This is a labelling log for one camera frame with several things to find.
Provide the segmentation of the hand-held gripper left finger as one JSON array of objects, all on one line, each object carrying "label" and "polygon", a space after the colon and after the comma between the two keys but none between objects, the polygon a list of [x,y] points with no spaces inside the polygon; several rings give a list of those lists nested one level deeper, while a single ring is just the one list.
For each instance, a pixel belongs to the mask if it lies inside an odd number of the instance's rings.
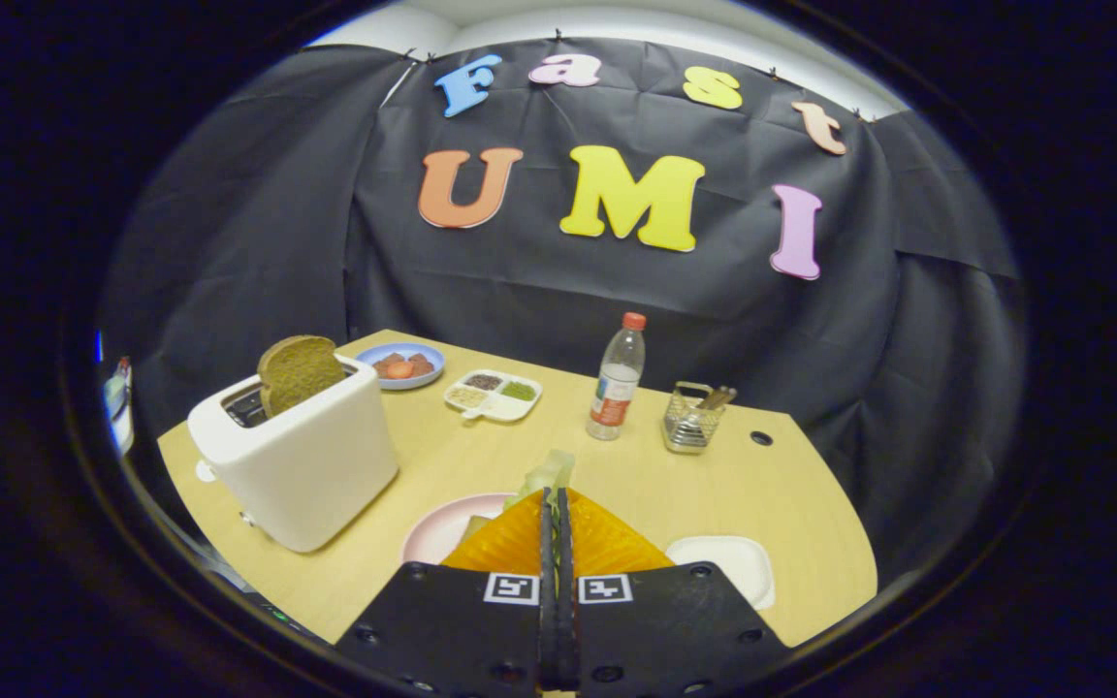
[{"label": "hand-held gripper left finger", "polygon": [[561,686],[558,488],[544,488],[540,574],[408,561],[335,644],[350,661],[426,697],[540,697]]}]

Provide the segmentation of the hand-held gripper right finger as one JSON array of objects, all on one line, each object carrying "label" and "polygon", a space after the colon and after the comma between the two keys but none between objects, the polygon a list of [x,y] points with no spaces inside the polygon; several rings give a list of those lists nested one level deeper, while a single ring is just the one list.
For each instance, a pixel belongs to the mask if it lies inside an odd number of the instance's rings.
[{"label": "hand-held gripper right finger", "polygon": [[558,491],[558,688],[577,697],[718,697],[787,657],[712,561],[577,576],[575,493]]}]

